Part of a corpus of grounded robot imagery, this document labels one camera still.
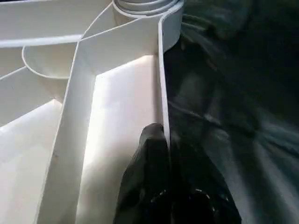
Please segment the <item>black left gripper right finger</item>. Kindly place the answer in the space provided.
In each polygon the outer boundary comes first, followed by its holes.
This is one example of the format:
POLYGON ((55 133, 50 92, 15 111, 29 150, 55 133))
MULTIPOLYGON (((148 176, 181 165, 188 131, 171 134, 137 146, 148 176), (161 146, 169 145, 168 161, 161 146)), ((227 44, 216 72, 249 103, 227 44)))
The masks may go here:
POLYGON ((224 177, 200 145, 173 136, 170 156, 175 224, 242 222, 224 177))

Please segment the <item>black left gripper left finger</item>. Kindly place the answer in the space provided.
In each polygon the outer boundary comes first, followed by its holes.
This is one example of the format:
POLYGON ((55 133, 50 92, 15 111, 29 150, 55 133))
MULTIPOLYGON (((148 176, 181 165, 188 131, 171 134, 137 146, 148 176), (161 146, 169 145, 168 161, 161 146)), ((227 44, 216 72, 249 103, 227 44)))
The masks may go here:
POLYGON ((139 145, 127 166, 119 189, 115 224, 169 224, 171 170, 163 126, 142 130, 139 145))

